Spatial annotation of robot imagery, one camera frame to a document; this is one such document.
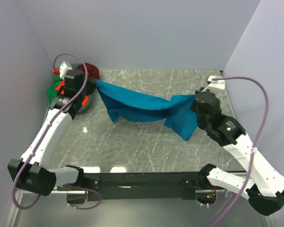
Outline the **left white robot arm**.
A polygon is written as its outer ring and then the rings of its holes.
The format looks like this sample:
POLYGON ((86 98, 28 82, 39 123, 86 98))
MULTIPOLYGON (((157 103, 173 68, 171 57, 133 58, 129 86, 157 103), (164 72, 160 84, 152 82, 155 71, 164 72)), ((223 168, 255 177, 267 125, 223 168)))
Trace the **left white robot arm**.
POLYGON ((80 167, 49 170, 48 166, 57 143, 82 108, 84 98, 91 95, 96 86, 96 82, 89 80, 80 69, 66 72, 62 92, 51 102, 47 118, 34 141, 20 159, 8 163, 14 189, 47 196, 55 187, 83 182, 84 173, 80 167))

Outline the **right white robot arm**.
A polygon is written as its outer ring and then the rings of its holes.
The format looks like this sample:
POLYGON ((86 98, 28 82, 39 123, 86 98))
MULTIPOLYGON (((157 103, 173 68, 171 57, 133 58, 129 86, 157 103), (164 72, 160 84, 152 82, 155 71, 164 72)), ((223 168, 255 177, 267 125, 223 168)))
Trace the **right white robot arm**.
POLYGON ((258 213, 269 216, 284 206, 284 176, 263 157, 245 129, 233 117, 222 114, 220 100, 206 91, 195 95, 191 110, 196 113, 198 127, 229 152, 246 170, 250 178, 225 172, 212 164, 199 172, 199 183, 227 189, 248 200, 258 213))

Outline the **blue t shirt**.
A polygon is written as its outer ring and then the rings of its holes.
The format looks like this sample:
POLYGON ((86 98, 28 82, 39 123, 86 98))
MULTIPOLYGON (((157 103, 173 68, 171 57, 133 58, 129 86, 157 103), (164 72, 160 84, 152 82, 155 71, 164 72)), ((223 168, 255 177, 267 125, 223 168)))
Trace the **blue t shirt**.
POLYGON ((190 110, 194 95, 174 95, 167 100, 101 80, 97 81, 97 90, 113 122, 120 117, 131 122, 164 120, 164 126, 186 141, 198 127, 196 113, 190 110))

